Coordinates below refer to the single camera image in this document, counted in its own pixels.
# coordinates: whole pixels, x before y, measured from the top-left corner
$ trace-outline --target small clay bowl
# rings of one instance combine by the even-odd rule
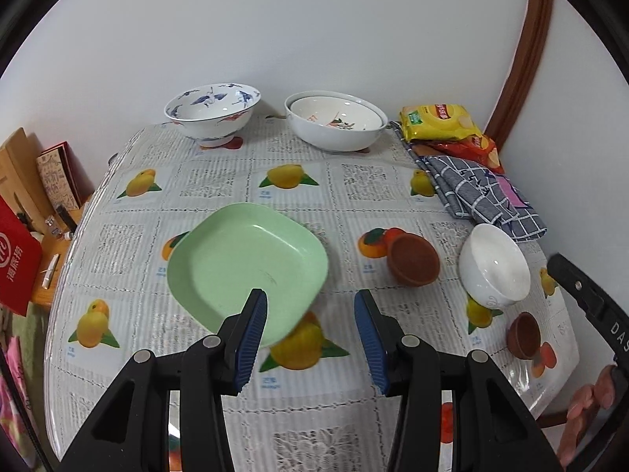
[[[507,331],[507,347],[513,356],[531,360],[542,345],[540,325],[529,312],[521,313]]]
[[[441,263],[429,242],[417,234],[405,233],[389,244],[387,266],[398,282],[420,288],[436,280]]]

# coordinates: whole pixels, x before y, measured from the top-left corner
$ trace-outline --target red snack bag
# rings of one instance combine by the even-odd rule
[[[504,173],[504,168],[498,159],[496,143],[488,136],[471,135],[456,142],[430,141],[427,145],[448,156],[476,162],[495,173]]]
[[[0,303],[26,316],[42,246],[0,197]]]

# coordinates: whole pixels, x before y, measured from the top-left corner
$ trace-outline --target yellow snack bag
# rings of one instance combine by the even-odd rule
[[[463,140],[470,135],[482,136],[482,131],[460,104],[405,106],[399,116],[407,141]]]

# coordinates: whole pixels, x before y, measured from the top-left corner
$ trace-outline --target potato chip bag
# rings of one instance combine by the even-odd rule
[[[482,136],[470,114],[459,104],[405,106],[399,114],[402,132],[411,140],[463,140]]]
[[[495,173],[504,173],[504,168],[500,164],[496,143],[488,136],[468,136],[459,141],[430,141],[426,145],[448,154],[476,162]]]

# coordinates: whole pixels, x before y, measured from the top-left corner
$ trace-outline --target wooden shelf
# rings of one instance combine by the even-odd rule
[[[74,209],[73,211],[68,211],[72,219],[78,223],[83,216],[83,209],[85,205],[81,206],[80,209]],[[58,240],[55,239],[50,232],[47,232],[42,241],[42,261],[39,265],[39,273],[37,277],[35,277],[35,281],[33,283],[33,292],[31,293],[31,301],[44,307],[46,310],[50,310],[52,307],[52,300],[55,297],[55,290],[57,289],[57,282],[59,281],[59,274],[61,273],[61,268],[65,262],[65,256],[68,253],[68,248],[70,247],[70,241]],[[48,265],[50,264],[50,260],[53,256],[58,253],[59,260],[57,261],[57,266],[55,267],[55,271],[52,274],[52,279],[50,281],[50,286],[48,289],[44,289],[42,287],[43,277],[45,276],[45,270],[48,269]]]

